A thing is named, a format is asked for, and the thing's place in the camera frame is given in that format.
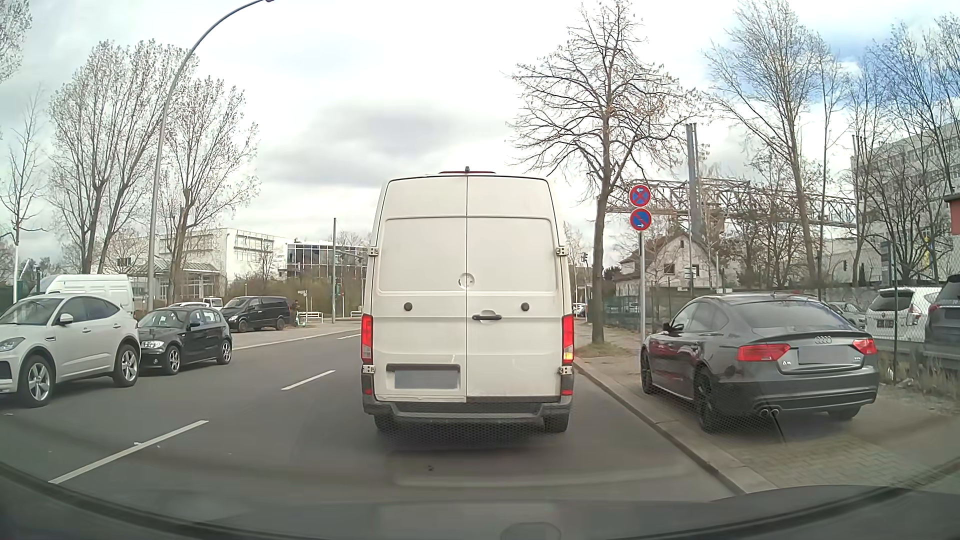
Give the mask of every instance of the curb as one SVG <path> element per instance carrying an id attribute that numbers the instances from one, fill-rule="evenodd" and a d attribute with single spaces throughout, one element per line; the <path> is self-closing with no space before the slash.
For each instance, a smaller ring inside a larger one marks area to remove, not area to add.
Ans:
<path id="1" fill-rule="evenodd" d="M 626 386 L 601 373 L 600 370 L 586 365 L 579 357 L 574 358 L 573 365 L 584 377 L 593 381 L 637 418 L 646 422 L 698 465 L 717 477 L 733 493 L 746 495 L 777 489 L 773 482 L 762 477 L 757 471 L 707 441 L 697 431 L 684 426 L 665 408 L 631 392 Z"/>

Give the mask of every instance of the black bmw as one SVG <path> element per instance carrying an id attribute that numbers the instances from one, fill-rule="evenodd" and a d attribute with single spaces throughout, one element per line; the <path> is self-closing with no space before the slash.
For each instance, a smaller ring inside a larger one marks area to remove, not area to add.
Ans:
<path id="1" fill-rule="evenodd" d="M 175 375 L 183 364 L 191 362 L 230 363 L 230 328 L 216 309 L 162 307 L 147 313 L 137 324 L 137 331 L 142 367 L 156 367 L 166 375 Z"/>
<path id="2" fill-rule="evenodd" d="M 701 428 L 731 416 L 827 412 L 850 420 L 876 400 L 872 336 L 815 298 L 708 295 L 689 302 L 640 352 L 643 391 L 693 402 Z"/>

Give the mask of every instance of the van rear bumper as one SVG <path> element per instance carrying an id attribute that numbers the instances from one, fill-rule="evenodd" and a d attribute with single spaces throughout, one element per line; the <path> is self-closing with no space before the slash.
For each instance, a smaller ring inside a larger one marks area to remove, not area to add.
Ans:
<path id="1" fill-rule="evenodd" d="M 526 424 L 547 416 L 569 414 L 573 396 L 558 396 L 556 401 L 540 398 L 505 398 L 465 403 L 381 402 L 374 396 L 363 397 L 363 410 L 373 416 L 390 416 L 400 422 L 427 424 Z"/>

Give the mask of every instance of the car wheel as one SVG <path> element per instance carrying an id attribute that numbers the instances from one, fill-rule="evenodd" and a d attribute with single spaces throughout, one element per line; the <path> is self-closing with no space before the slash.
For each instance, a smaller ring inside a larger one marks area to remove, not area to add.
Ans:
<path id="1" fill-rule="evenodd" d="M 393 433 L 397 429 L 396 419 L 388 414 L 374 416 L 373 423 L 376 424 L 376 430 L 381 433 Z"/>
<path id="2" fill-rule="evenodd" d="M 113 366 L 113 385 L 120 388 L 133 386 L 139 377 L 140 358 L 137 357 L 136 349 L 133 345 L 121 345 Z"/>
<path id="3" fill-rule="evenodd" d="M 543 429 L 547 433 L 563 433 L 570 424 L 570 413 L 543 417 Z"/>
<path id="4" fill-rule="evenodd" d="M 720 430 L 723 414 L 713 400 L 713 384 L 706 373 L 698 373 L 693 383 L 693 407 L 697 411 L 697 423 L 707 433 Z"/>
<path id="5" fill-rule="evenodd" d="M 225 339 L 220 344 L 220 353 L 217 355 L 217 363 L 225 366 L 230 363 L 230 357 L 233 355 L 233 345 L 229 339 Z"/>
<path id="6" fill-rule="evenodd" d="M 640 353 L 640 387 L 644 394 L 654 393 L 653 373 L 650 371 L 650 357 L 646 351 Z"/>
<path id="7" fill-rule="evenodd" d="M 53 387 L 54 373 L 50 362 L 40 355 L 28 357 L 20 368 L 20 383 L 16 388 L 20 403 L 28 407 L 47 405 Z"/>
<path id="8" fill-rule="evenodd" d="M 827 414 L 830 416 L 830 419 L 837 420 L 840 422 L 846 422 L 852 420 L 856 413 L 860 412 L 859 406 L 852 406 L 849 408 L 841 408 L 840 410 L 831 410 Z"/>
<path id="9" fill-rule="evenodd" d="M 160 370 L 163 372 L 163 375 L 176 375 L 180 372 L 181 364 L 180 347 L 176 345 L 167 347 L 167 353 L 163 355 L 163 360 L 160 362 Z"/>

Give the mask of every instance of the van rear door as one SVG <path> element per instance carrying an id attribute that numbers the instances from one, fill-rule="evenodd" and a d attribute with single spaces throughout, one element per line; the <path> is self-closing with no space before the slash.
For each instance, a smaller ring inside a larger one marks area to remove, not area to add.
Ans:
<path id="1" fill-rule="evenodd" d="M 564 297 L 550 185 L 471 175 L 467 216 L 467 399 L 555 400 Z"/>
<path id="2" fill-rule="evenodd" d="M 387 184 L 371 259 L 376 399 L 465 399 L 466 242 L 466 178 Z"/>

